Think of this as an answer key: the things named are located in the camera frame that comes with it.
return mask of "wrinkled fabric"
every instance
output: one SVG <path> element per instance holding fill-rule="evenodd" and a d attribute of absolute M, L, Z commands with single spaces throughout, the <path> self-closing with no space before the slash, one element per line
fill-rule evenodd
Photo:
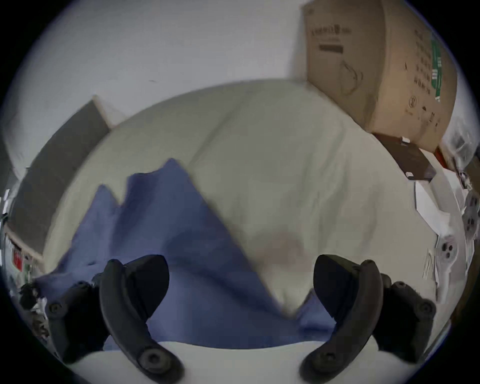
<path fill-rule="evenodd" d="M 335 327 L 314 294 L 293 317 L 280 311 L 173 159 L 155 172 L 130 176 L 122 205 L 100 186 L 71 248 L 37 283 L 51 300 L 77 281 L 90 281 L 110 259 L 125 264 L 148 254 L 163 255 L 170 274 L 167 294 L 147 322 L 157 342 L 267 348 L 326 341 Z M 105 349 L 115 348 L 106 343 Z"/>

